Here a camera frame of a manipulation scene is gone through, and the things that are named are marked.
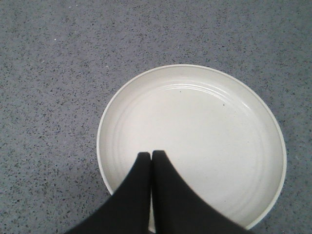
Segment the plate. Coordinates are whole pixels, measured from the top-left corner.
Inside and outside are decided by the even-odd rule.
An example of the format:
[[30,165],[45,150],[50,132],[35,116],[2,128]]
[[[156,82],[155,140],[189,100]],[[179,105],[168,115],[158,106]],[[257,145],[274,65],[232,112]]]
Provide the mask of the plate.
[[239,80],[208,67],[149,70],[107,105],[97,158],[111,194],[138,152],[153,150],[165,150],[203,200],[247,229],[270,211],[285,179],[285,143],[268,106]]

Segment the floor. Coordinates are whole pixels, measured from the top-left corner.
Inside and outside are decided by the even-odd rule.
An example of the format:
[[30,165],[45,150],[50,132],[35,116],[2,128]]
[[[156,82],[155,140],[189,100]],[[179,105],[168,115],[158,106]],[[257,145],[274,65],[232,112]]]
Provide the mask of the floor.
[[257,234],[312,233],[312,1],[0,1],[0,233],[63,233],[108,197],[96,136],[113,94],[166,64],[251,87],[287,147]]

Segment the empty plate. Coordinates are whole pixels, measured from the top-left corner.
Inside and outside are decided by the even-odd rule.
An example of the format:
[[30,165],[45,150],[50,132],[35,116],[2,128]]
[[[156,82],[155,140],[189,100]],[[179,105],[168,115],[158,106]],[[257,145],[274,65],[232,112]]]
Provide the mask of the empty plate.
[[138,152],[153,150],[165,150],[203,200],[247,229],[269,212],[285,179],[285,143],[268,106],[242,82],[207,67],[149,70],[109,102],[97,158],[110,193]]

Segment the speckled floor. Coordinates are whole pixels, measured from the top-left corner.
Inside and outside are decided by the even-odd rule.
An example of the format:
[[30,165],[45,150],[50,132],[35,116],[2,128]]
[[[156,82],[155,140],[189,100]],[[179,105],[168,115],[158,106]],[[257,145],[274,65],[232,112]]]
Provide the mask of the speckled floor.
[[0,233],[63,233],[108,197],[96,134],[148,69],[209,66],[251,87],[284,134],[281,196],[257,234],[312,233],[312,2],[0,1]]

